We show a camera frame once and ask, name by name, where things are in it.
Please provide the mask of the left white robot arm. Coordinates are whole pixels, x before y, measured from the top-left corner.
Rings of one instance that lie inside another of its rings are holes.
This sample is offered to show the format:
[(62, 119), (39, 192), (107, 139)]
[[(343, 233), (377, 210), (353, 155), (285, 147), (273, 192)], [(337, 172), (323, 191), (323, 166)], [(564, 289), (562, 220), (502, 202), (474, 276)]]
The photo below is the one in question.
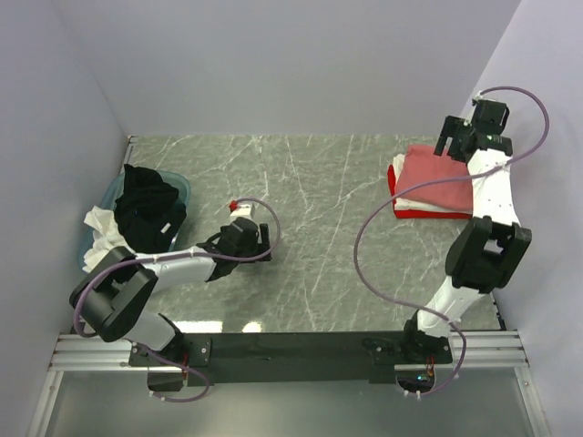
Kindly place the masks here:
[(148, 261), (149, 254), (113, 248), (74, 289), (69, 304), (101, 340), (145, 345), (163, 366), (185, 362), (184, 334), (168, 317), (145, 310), (149, 298), (178, 285), (221, 279), (242, 263), (269, 261), (270, 249), (268, 225), (247, 218), (236, 218), (188, 250), (170, 252), (169, 260)]

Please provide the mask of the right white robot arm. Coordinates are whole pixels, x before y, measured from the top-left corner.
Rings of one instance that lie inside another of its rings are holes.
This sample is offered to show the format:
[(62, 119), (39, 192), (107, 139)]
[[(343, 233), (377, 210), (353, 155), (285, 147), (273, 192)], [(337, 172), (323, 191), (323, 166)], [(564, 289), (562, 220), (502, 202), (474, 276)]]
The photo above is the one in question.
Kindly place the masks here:
[(510, 111), (488, 99), (474, 103), (470, 118), (445, 119), (435, 150), (427, 163), (407, 153), (397, 190), (421, 192), (428, 181), (462, 211), (459, 196), (472, 195), (472, 216), (445, 258), (445, 280), (429, 301), (404, 325), (400, 352), (419, 363), (445, 351), (449, 323), (461, 318), (477, 300), (509, 282), (532, 240), (514, 208), (510, 180), (512, 141), (503, 130)]

